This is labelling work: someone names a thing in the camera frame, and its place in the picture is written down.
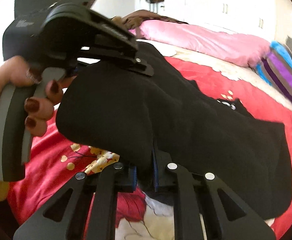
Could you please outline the left hand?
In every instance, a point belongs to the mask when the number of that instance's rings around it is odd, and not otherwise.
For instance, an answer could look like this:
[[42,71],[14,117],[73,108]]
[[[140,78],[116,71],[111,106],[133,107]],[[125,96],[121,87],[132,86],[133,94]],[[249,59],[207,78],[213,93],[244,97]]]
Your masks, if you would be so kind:
[[14,56],[0,67],[0,170],[9,176],[13,169],[7,157],[22,171],[30,153],[31,137],[46,133],[54,105],[61,102],[63,88],[73,81],[62,68],[30,66]]

